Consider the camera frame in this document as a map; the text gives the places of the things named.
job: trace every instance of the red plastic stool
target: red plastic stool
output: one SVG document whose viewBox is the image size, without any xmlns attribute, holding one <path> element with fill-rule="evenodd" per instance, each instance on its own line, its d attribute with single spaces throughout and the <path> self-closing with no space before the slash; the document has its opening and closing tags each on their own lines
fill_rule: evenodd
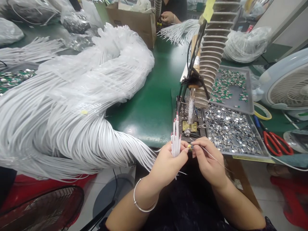
<svg viewBox="0 0 308 231">
<path fill-rule="evenodd" d="M 308 185 L 300 179 L 283 179 L 275 176 L 271 176 L 270 181 L 281 189 L 289 206 L 289 209 L 283 210 L 287 220 L 295 226 L 308 230 L 308 215 L 298 199 L 298 195 L 308 196 Z"/>
</svg>

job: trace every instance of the hand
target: hand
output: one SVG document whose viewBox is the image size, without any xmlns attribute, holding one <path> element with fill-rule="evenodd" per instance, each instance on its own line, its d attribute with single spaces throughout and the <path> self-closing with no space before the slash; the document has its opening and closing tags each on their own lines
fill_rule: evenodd
<svg viewBox="0 0 308 231">
<path fill-rule="evenodd" d="M 166 24 L 175 22 L 175 14 L 170 11 L 165 11 L 161 14 L 161 20 Z"/>
<path fill-rule="evenodd" d="M 156 158 L 156 161 L 152 167 L 150 174 L 148 175 L 152 184 L 159 191 L 176 177 L 179 170 L 188 160 L 188 148 L 185 148 L 188 143 L 181 141 L 180 154 L 177 157 L 173 157 L 171 154 L 171 141 L 165 144 Z"/>
<path fill-rule="evenodd" d="M 197 157 L 199 168 L 204 178 L 216 189 L 226 187 L 228 178 L 225 173 L 224 157 L 221 152 L 218 151 L 215 145 L 206 137 L 198 138 L 191 144 L 193 145 L 192 155 L 193 157 Z"/>
</svg>

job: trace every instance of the dark clothing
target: dark clothing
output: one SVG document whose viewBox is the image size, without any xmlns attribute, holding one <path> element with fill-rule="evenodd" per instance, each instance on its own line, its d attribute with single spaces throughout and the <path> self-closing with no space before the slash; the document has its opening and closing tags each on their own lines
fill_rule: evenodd
<svg viewBox="0 0 308 231">
<path fill-rule="evenodd" d="M 146 231 L 236 231 L 225 222 L 217 205 L 212 187 L 202 176 L 197 158 L 189 158 L 183 166 L 177 180 L 165 187 L 155 209 L 149 215 L 142 230 Z M 137 164 L 136 178 L 146 176 L 148 172 Z M 108 231 L 104 225 L 100 231 Z M 264 231 L 276 230 L 266 218 Z"/>
<path fill-rule="evenodd" d="M 167 5 L 164 0 L 161 3 L 161 13 L 171 11 L 183 22 L 187 20 L 187 0 L 169 0 Z"/>
</svg>

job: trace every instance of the woman's right hand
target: woman's right hand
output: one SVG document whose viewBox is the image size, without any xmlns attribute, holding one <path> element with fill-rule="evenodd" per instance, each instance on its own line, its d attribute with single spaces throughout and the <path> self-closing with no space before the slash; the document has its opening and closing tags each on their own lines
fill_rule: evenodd
<svg viewBox="0 0 308 231">
<path fill-rule="evenodd" d="M 199 168 L 204 178 L 217 190 L 225 188 L 228 178 L 225 173 L 224 157 L 221 152 L 206 137 L 198 138 L 191 144 L 193 145 L 192 154 L 197 157 Z"/>
</svg>

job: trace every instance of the woman's left hand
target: woman's left hand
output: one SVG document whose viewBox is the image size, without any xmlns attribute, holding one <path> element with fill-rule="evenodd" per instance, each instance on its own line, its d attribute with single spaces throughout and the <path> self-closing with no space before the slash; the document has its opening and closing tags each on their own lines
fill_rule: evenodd
<svg viewBox="0 0 308 231">
<path fill-rule="evenodd" d="M 179 170 L 187 162 L 188 148 L 185 148 L 187 146 L 187 142 L 181 141 L 181 153 L 175 158 L 171 154 L 171 141 L 161 148 L 152 170 L 148 175 L 151 183 L 154 184 L 159 191 L 171 183 Z"/>
<path fill-rule="evenodd" d="M 175 14 L 171 11 L 165 11 L 161 14 L 161 20 L 166 24 L 171 24 L 175 22 Z"/>
</svg>

